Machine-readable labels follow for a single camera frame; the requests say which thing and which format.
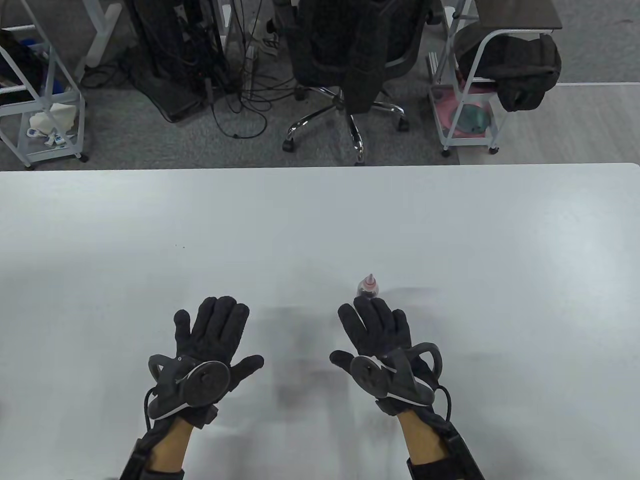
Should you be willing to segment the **person's right hand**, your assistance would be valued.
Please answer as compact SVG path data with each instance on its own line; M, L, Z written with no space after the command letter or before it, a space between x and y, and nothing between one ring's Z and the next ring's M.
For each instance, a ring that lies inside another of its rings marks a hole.
M341 305L337 314L357 355L334 350L330 362L375 398L387 415L408 410L434 415L441 353L434 343L412 344L404 311L391 310L381 298L359 296Z

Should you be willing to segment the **person's left hand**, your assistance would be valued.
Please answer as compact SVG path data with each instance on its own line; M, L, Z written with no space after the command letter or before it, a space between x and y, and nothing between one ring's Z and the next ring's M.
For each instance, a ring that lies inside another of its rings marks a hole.
M249 313L242 302L223 296L205 298L195 320L186 310L174 314L174 356L154 354L148 360L156 382L146 399L148 426L181 418L203 428L217 416L222 398L263 368L258 354L233 364Z

